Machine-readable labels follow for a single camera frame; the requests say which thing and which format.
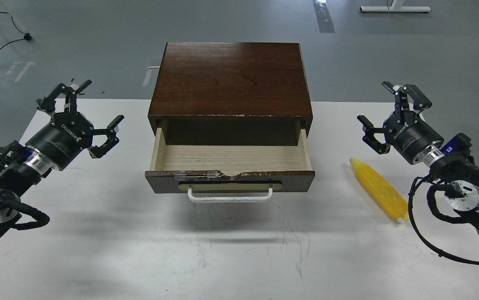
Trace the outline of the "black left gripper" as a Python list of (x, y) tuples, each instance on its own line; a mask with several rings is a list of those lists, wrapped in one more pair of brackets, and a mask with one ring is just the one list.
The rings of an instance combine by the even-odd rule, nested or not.
[[(94, 129), (93, 124), (77, 111), (77, 95), (91, 83), (91, 80), (85, 80), (80, 86), (60, 83), (49, 95), (36, 100), (37, 110), (52, 118), (25, 145), (47, 156), (58, 171), (64, 170), (83, 149), (88, 148), (93, 159), (100, 159), (119, 142), (118, 125), (125, 116), (118, 115), (104, 129)], [(60, 94), (65, 95), (64, 112), (55, 113), (56, 98)], [(105, 135), (104, 144), (91, 146), (92, 136), (95, 135)]]

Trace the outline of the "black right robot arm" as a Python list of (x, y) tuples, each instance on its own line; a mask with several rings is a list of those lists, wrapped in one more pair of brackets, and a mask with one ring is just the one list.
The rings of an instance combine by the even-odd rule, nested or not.
[(403, 86), (382, 82), (394, 96), (394, 111), (382, 127), (375, 127), (365, 116), (357, 118), (364, 131), (363, 141), (375, 152), (386, 154), (390, 148), (411, 165), (424, 163), (429, 168), (425, 177), (416, 177), (409, 192), (409, 221), (419, 239), (439, 257), (459, 263), (479, 265), (450, 254), (431, 244), (418, 230), (413, 216), (413, 198), (423, 182), (430, 188), (426, 194), (434, 217), (450, 224), (471, 224), (479, 230), (479, 166), (471, 155), (471, 139), (459, 133), (449, 142), (420, 116), (432, 102), (414, 84)]

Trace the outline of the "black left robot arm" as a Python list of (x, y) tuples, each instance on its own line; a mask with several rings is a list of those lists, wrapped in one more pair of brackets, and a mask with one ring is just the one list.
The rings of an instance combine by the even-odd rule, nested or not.
[(77, 96), (91, 84), (58, 84), (46, 97), (37, 99), (37, 110), (50, 121), (21, 145), (0, 146), (0, 239), (10, 229), (30, 230), (47, 225), (50, 217), (25, 204), (21, 197), (52, 170), (64, 170), (83, 150), (93, 159), (106, 155), (118, 142), (118, 115), (104, 129), (96, 129), (77, 110)]

